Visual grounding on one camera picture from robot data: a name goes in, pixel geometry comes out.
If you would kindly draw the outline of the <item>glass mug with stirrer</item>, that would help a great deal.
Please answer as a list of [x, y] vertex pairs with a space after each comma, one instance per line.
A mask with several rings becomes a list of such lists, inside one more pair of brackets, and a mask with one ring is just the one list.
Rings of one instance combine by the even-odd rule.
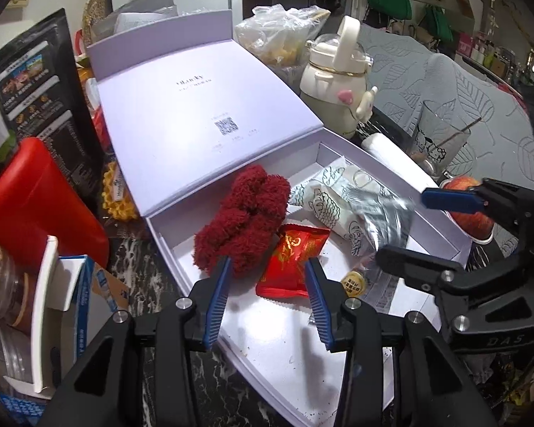
[[468, 141], [481, 117], [465, 120], [455, 111], [455, 100], [440, 104], [425, 100], [414, 129], [410, 158], [433, 179], [443, 171]]

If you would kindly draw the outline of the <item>blue white medicine box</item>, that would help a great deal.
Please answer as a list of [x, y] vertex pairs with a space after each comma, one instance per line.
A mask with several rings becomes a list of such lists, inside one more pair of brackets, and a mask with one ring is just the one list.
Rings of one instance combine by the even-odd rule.
[[41, 260], [31, 314], [30, 394], [53, 397], [62, 378], [118, 310], [130, 289], [88, 255], [58, 253], [50, 236]]

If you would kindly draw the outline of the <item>red plastic container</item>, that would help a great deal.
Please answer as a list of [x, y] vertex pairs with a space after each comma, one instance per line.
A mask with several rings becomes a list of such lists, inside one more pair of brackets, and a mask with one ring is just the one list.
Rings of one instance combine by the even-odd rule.
[[29, 273], [40, 268], [49, 236], [62, 255], [91, 257], [105, 267], [104, 228], [67, 182], [40, 140], [25, 138], [0, 177], [0, 246]]

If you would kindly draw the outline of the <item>plastic bag of food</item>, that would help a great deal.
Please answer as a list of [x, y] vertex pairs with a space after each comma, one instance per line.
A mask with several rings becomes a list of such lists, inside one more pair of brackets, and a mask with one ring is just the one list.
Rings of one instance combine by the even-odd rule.
[[281, 4], [257, 6], [234, 27], [234, 35], [265, 65], [290, 68], [300, 65], [307, 42], [317, 37], [330, 15], [316, 5], [288, 10]]

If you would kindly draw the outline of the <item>white rolled towel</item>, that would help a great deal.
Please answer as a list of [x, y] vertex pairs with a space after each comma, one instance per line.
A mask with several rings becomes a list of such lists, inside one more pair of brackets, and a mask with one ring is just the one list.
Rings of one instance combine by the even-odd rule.
[[386, 135], [371, 134], [362, 140], [362, 148], [419, 193], [426, 188], [438, 187], [437, 183]]

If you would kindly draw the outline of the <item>silver foil snack bag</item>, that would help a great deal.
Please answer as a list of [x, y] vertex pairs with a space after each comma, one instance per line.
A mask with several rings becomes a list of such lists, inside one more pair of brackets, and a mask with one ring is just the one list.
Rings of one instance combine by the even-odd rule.
[[405, 197], [352, 187], [345, 190], [345, 200], [357, 217], [348, 226], [356, 263], [341, 284], [349, 297], [387, 314], [398, 278], [378, 266], [376, 253], [387, 245], [402, 249], [407, 246], [415, 204]]

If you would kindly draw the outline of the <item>red fluffy soft toy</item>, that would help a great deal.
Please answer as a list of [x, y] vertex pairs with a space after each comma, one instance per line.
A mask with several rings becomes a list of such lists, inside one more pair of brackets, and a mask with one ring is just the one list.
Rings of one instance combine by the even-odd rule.
[[287, 179], [260, 165], [239, 173], [212, 221], [195, 235], [195, 266], [211, 273], [220, 257], [229, 257], [236, 278], [250, 273], [286, 218], [289, 196]]

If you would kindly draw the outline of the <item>red gold candy packet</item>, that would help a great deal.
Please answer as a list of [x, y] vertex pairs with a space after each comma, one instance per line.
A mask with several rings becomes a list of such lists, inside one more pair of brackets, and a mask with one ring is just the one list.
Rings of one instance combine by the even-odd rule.
[[305, 263], [319, 256], [331, 230], [328, 227], [285, 224], [279, 228], [278, 234], [279, 240], [256, 283], [255, 293], [271, 300], [307, 298]]

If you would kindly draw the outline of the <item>lavender open gift box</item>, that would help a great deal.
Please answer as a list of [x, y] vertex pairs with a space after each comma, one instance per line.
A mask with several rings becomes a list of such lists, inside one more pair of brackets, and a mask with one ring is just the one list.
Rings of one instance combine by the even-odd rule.
[[412, 181], [325, 128], [232, 37], [228, 11], [200, 12], [95, 42], [88, 57], [134, 203], [180, 290], [219, 254], [231, 260], [219, 347], [295, 426], [330, 426], [345, 357], [329, 353], [305, 298], [255, 292], [284, 224], [313, 225], [292, 186], [357, 167], [359, 179], [416, 200]]

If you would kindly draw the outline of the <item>black snack pouch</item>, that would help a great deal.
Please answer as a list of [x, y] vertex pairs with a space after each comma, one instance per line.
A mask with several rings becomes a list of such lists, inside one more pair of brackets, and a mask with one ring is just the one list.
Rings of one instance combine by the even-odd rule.
[[0, 49], [0, 99], [16, 138], [41, 140], [82, 199], [95, 195], [103, 151], [77, 71], [65, 10]]

